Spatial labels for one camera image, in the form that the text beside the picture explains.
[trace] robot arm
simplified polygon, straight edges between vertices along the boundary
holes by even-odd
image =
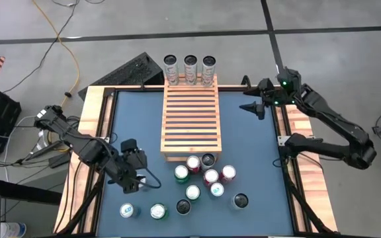
[[[360,126],[332,110],[325,99],[310,86],[301,85],[301,75],[297,71],[286,68],[277,75],[277,79],[280,87],[275,87],[270,79],[263,79],[256,88],[244,92],[246,95],[261,97],[262,103],[254,102],[240,108],[255,113],[262,120],[264,107],[295,104],[301,112],[321,120],[349,142],[349,145],[333,145],[292,134],[283,142],[284,147],[280,150],[283,156],[295,157],[299,152],[309,151],[342,159],[357,169],[366,169],[371,165],[376,151],[368,134]]]

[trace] gray floor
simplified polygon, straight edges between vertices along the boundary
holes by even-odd
[[[58,28],[70,14],[69,9],[51,1],[37,2]],[[277,29],[381,26],[381,1],[267,2],[273,26]],[[266,28],[260,1],[256,0],[106,0],[100,5],[81,1],[62,35]],[[0,0],[0,40],[47,37],[54,37],[54,33],[31,1]],[[370,130],[381,114],[381,32],[278,35],[277,41],[284,65],[299,70],[303,81],[321,93],[337,112]],[[0,56],[7,58],[0,72],[0,89],[12,87],[35,68],[48,45],[0,45]],[[142,52],[147,52],[160,65],[166,54],[175,54],[178,58],[187,54],[195,54],[199,58],[213,55],[218,60],[221,84],[238,84],[245,74],[256,83],[264,77],[273,78],[276,73],[267,35],[72,42],[67,45],[77,56],[81,68],[79,88]],[[64,91],[74,82],[75,74],[69,54],[56,44],[44,67],[9,95],[21,102],[22,116],[33,115],[47,104],[61,103]],[[79,116],[82,106],[83,102],[74,97],[65,108],[66,114]],[[32,121],[27,120],[24,124],[30,125]],[[317,137],[332,143],[343,142],[317,120],[312,120],[312,125]],[[378,156],[368,170],[358,171],[344,163],[323,161],[322,164],[339,230],[346,234],[381,237],[381,141],[376,136],[371,138]],[[19,129],[14,133],[7,160],[25,156],[36,139],[36,130]],[[31,180],[57,175],[65,169],[48,169]],[[34,172],[34,169],[9,169],[9,178],[16,182]],[[0,179],[5,180],[3,169],[0,169]],[[42,181],[45,183],[43,188],[54,185],[51,180],[43,178]],[[55,214],[57,208],[51,209]],[[23,218],[17,217],[18,221],[26,221],[34,210],[36,207],[27,206],[13,210],[12,216],[22,215]],[[48,216],[48,221],[54,221],[54,216]],[[36,219],[28,223],[36,227],[32,229],[35,230],[33,233],[45,226]]]

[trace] white can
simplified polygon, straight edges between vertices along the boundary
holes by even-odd
[[[179,68],[176,56],[168,55],[164,57],[164,71],[170,85],[179,84]]]
[[[185,80],[187,85],[195,85],[197,78],[197,59],[189,55],[185,57]]]
[[[212,56],[206,56],[202,60],[201,79],[204,86],[211,86],[214,82],[214,72],[216,70],[216,59]]]
[[[20,238],[26,233],[26,225],[18,222],[1,222],[0,238]]]

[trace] can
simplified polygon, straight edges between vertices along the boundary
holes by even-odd
[[[214,72],[216,70],[216,59],[212,56],[206,56],[202,60],[201,79],[204,86],[211,86],[214,82]]]
[[[201,191],[197,185],[190,185],[186,188],[186,197],[190,202],[195,202],[199,199]]]
[[[179,184],[184,184],[189,180],[189,171],[183,166],[179,165],[175,169],[175,178]]]
[[[169,211],[164,204],[157,203],[151,207],[151,217],[153,219],[165,219],[169,216]]]
[[[217,182],[217,180],[218,180],[218,173],[214,169],[208,169],[204,173],[204,184],[207,187],[210,187],[212,184]]]
[[[192,208],[191,203],[185,199],[178,201],[176,204],[176,210],[182,216],[189,214],[189,212],[191,211],[191,208]]]
[[[222,172],[220,173],[220,181],[222,183],[228,183],[232,181],[236,177],[236,170],[235,167],[231,165],[226,165],[223,167]]]
[[[218,198],[221,195],[223,195],[223,193],[224,193],[224,187],[223,187],[223,185],[221,183],[215,182],[215,183],[213,183],[211,185],[210,191],[211,191],[212,197]]]
[[[195,85],[197,77],[197,59],[189,55],[185,57],[185,81],[187,85]]]
[[[232,196],[232,208],[235,210],[246,208],[248,206],[248,203],[249,203],[249,199],[243,193],[239,193],[239,194],[236,194],[235,196]]]
[[[145,175],[136,175],[136,176],[137,177],[143,177],[143,178],[140,179],[140,182],[146,183],[146,177],[145,177]],[[139,187],[139,191],[142,191],[142,192],[147,192],[147,191],[150,190],[150,188],[148,186],[145,186],[143,184],[139,184],[138,187]]]
[[[165,76],[170,85],[179,84],[179,67],[177,66],[177,59],[174,55],[164,57],[164,70]]]
[[[120,207],[120,215],[124,218],[135,218],[140,214],[140,209],[130,203],[125,203]]]
[[[201,169],[202,171],[207,171],[208,169],[211,169],[216,162],[216,158],[210,154],[206,153],[201,157]]]
[[[201,168],[201,162],[197,156],[191,155],[186,160],[186,167],[188,167],[191,173],[196,174]]]

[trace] wooden slatted rack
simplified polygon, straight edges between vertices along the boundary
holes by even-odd
[[[199,74],[196,85],[186,85],[184,75],[175,86],[165,80],[161,154],[167,161],[186,161],[204,153],[218,159],[221,152],[217,75],[209,87],[201,85]]]

